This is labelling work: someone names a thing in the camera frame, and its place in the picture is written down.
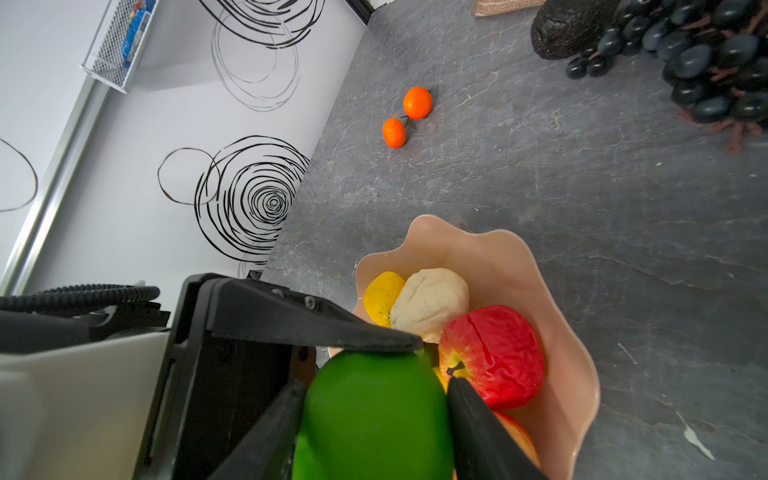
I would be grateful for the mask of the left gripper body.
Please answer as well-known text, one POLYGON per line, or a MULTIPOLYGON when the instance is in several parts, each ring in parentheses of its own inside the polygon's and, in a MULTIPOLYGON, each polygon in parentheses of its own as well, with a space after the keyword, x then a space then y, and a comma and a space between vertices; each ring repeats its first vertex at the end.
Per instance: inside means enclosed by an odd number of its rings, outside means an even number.
POLYGON ((242 437, 235 414, 246 389, 301 380, 308 390, 318 348, 400 354, 422 345, 416 335, 256 276, 192 276, 182 288, 134 477, 212 479, 242 437))

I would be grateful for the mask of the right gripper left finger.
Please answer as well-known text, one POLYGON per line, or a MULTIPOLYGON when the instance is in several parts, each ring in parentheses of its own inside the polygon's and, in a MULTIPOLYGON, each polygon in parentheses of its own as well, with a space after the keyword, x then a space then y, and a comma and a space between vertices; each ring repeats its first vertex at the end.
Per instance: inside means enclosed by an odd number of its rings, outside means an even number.
POLYGON ((238 403, 235 432, 242 435, 212 479, 290 479, 307 386, 248 387, 238 403))

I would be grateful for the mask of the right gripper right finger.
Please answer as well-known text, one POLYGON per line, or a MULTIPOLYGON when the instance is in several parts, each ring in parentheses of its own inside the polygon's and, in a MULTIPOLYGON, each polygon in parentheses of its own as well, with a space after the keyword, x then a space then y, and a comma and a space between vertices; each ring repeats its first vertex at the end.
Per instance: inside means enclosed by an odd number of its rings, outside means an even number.
POLYGON ((457 479, 544 479, 470 383, 448 382, 448 409, 457 479))

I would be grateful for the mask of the red green apple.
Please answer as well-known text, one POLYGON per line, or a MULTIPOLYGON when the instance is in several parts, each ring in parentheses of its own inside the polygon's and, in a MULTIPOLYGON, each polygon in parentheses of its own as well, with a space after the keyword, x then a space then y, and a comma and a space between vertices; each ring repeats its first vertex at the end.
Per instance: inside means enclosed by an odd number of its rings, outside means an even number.
POLYGON ((510 415, 501 411, 494 411, 494 415, 523 451, 526 457, 537 467, 541 468, 540 459, 534 443, 527 431, 510 415))

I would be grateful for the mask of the red fake bell pepper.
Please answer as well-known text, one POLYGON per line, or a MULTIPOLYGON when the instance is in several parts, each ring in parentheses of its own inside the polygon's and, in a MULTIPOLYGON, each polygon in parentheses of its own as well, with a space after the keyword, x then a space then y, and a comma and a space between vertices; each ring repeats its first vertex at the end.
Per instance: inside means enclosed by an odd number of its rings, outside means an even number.
POLYGON ((517 409, 540 391, 547 373, 536 330, 516 310, 491 305, 445 326, 438 344, 441 373, 467 380, 492 409, 517 409))

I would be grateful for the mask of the green fake lime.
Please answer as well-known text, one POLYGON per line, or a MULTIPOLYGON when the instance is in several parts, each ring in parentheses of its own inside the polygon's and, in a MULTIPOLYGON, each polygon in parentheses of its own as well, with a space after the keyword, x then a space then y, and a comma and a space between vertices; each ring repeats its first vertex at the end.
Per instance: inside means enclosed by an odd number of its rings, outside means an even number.
POLYGON ((447 395, 423 353, 345 350, 312 382, 294 479, 451 479, 447 395))

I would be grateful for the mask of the small yellow lemon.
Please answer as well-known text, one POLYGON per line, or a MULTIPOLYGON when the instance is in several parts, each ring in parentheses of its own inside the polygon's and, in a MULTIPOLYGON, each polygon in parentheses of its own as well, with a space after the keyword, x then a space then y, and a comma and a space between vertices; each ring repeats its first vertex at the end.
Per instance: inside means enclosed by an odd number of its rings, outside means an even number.
POLYGON ((363 306, 376 325, 391 327, 391 310, 405 283, 405 279, 399 274, 386 271, 369 284, 363 295, 363 306))

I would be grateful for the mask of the cream fake pear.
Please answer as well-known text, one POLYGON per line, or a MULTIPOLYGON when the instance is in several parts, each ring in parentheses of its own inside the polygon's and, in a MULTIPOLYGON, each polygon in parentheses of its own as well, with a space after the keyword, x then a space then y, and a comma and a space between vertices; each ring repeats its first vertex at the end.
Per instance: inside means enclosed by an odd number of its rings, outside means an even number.
POLYGON ((460 275, 446 268, 422 269, 408 278, 395 301, 391 327, 437 344, 445 326, 467 314, 469 306, 469 286, 460 275))

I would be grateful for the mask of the pink wavy fruit bowl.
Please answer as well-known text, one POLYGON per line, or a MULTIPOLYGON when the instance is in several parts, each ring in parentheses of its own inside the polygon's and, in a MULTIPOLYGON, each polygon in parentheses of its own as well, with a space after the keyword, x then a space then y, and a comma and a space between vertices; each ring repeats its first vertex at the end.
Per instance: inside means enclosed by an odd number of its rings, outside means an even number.
POLYGON ((356 291, 364 293, 384 271, 407 277, 436 267, 464 278, 472 308, 506 305, 536 328, 547 358, 547 378, 528 405, 510 413, 532 437, 544 475, 572 478, 600 407, 600 382, 591 355, 558 308, 532 251, 507 230, 469 233, 434 215, 421 215, 399 247, 359 259, 356 291))

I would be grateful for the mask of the dark fake avocado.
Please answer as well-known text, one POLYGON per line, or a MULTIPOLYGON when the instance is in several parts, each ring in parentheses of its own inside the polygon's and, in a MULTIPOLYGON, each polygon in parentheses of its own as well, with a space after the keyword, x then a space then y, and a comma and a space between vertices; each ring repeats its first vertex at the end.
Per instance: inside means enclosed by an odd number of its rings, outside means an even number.
POLYGON ((585 49, 616 12, 619 0, 547 0, 531 25, 533 51, 560 60, 585 49))

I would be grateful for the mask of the large yellow lemon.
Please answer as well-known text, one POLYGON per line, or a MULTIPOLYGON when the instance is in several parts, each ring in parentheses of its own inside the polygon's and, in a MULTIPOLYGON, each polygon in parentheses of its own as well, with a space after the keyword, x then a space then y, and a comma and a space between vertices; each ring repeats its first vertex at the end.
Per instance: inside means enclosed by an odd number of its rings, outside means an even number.
POLYGON ((442 374, 442 372, 441 372, 439 367, 433 367, 432 371, 436 375, 436 377, 438 378, 438 381, 440 382, 444 392, 447 392, 447 390, 448 390, 448 379, 447 379, 447 377, 442 374))

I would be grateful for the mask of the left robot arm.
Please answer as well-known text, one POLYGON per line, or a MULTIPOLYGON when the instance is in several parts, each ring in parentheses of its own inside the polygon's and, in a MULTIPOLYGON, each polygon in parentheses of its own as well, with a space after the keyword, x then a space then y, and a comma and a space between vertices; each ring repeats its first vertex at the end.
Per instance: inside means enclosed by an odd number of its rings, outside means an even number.
POLYGON ((257 276, 190 277, 88 318, 1 304, 5 479, 287 479, 315 351, 398 354, 415 335, 257 276))

